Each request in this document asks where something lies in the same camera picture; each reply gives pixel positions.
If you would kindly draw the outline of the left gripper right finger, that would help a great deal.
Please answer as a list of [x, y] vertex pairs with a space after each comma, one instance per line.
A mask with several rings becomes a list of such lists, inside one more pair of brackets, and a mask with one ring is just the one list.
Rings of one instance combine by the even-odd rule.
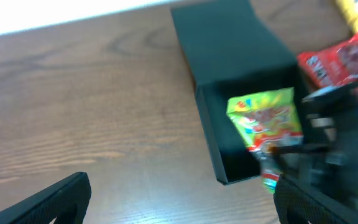
[[290, 176], [280, 176], [273, 200], [281, 224], [358, 224], [357, 211]]

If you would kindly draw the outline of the green Haribo gummy bag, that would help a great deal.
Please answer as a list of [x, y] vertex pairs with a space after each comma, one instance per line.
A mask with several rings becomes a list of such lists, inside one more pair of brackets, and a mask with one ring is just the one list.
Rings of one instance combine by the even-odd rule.
[[303, 131], [293, 102], [294, 88], [263, 91], [228, 99], [226, 115], [246, 149], [260, 162], [263, 186], [271, 193], [282, 174], [273, 152], [299, 145]]

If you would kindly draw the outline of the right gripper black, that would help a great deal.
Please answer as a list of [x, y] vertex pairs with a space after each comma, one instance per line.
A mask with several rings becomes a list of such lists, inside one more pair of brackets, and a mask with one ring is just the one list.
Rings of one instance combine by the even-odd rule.
[[329, 86], [304, 97], [306, 142], [272, 149], [284, 174], [348, 205], [358, 205], [357, 88]]

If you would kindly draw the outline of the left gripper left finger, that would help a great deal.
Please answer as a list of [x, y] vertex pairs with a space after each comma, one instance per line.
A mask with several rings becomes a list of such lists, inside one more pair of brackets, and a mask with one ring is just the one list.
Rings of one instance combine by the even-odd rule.
[[0, 224], [82, 224], [91, 198], [87, 173], [75, 172], [0, 212]]

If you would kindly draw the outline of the red Hacks candy bag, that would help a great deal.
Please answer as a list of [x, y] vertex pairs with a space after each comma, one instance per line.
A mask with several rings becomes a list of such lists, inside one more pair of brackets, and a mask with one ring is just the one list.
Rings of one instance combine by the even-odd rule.
[[318, 87], [358, 82], [358, 34], [318, 52], [302, 52], [299, 66]]

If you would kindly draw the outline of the black cardboard box with lid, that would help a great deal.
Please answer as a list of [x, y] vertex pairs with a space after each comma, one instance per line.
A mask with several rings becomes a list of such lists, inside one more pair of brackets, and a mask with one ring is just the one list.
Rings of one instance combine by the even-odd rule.
[[292, 87], [300, 115], [308, 94], [295, 55], [257, 18], [249, 1], [206, 1], [171, 10], [218, 182], [260, 174], [227, 117], [230, 98]]

